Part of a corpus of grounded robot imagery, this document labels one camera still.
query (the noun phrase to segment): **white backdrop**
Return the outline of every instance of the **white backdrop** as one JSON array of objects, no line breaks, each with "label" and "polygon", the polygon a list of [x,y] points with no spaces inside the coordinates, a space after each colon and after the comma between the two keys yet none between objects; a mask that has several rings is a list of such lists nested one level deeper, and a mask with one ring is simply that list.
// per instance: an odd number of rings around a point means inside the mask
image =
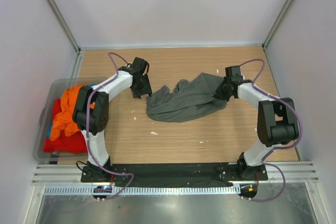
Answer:
[{"label": "white backdrop", "polygon": [[312,160],[336,209],[336,1],[296,0],[268,47],[282,96],[303,120],[302,159]]},{"label": "white backdrop", "polygon": [[0,222],[21,224],[39,116],[76,54],[45,0],[0,0],[0,10]]},{"label": "white backdrop", "polygon": [[285,0],[55,0],[80,47],[261,44]]}]

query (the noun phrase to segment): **red cloth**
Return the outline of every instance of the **red cloth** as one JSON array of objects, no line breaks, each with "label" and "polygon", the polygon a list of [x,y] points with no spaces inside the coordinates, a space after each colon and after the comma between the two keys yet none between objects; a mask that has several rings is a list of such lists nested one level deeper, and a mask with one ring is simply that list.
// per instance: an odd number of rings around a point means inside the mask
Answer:
[{"label": "red cloth", "polygon": [[[60,111],[62,111],[61,99],[56,99],[53,107],[53,120]],[[84,136],[80,131],[76,132],[72,136],[65,136],[65,132],[62,131],[60,137],[57,138],[55,141],[50,141],[50,139],[46,138],[43,146],[43,151],[48,153],[56,151],[70,153],[88,152]]]}]

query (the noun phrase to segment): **pile of clothes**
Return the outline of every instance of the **pile of clothes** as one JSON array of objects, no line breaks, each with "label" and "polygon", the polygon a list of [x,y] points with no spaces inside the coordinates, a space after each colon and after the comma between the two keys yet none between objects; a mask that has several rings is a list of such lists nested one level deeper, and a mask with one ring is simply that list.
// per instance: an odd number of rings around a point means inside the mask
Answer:
[{"label": "pile of clothes", "polygon": [[79,89],[75,86],[67,89],[60,99],[56,99],[53,107],[52,126],[49,128],[43,151],[52,152],[87,152],[84,136],[77,124],[72,120]]}]

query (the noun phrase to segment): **plastic bin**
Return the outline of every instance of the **plastic bin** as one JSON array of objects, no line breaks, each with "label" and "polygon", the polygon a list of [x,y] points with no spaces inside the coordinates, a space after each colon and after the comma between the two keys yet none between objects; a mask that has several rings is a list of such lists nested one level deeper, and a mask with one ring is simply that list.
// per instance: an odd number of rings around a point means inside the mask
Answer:
[{"label": "plastic bin", "polygon": [[67,155],[58,157],[59,153],[45,153],[43,151],[44,141],[47,135],[47,131],[52,124],[51,114],[52,108],[54,106],[55,100],[57,98],[61,98],[64,91],[70,87],[76,85],[91,85],[98,84],[102,81],[105,81],[106,77],[93,77],[93,78],[75,78],[75,79],[61,79],[55,81],[49,91],[49,95],[47,98],[46,106],[41,112],[41,116],[39,119],[39,131],[37,135],[37,141],[34,148],[34,159],[39,163],[47,163],[50,161],[59,161],[59,160],[69,160],[69,159],[84,159],[88,157],[87,153],[78,153],[71,154],[67,153]]}]

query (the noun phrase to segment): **orange cloth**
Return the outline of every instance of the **orange cloth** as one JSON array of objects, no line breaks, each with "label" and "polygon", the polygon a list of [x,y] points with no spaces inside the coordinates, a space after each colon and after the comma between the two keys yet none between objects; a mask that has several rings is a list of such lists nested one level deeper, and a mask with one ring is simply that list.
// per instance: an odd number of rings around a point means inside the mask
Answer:
[{"label": "orange cloth", "polygon": [[72,88],[67,89],[61,97],[61,109],[54,120],[52,121],[53,125],[50,132],[50,140],[55,141],[61,135],[61,131],[64,131],[65,136],[72,136],[79,131],[77,124],[72,120],[72,114],[75,109],[77,96],[79,89],[82,86],[78,85]]}]

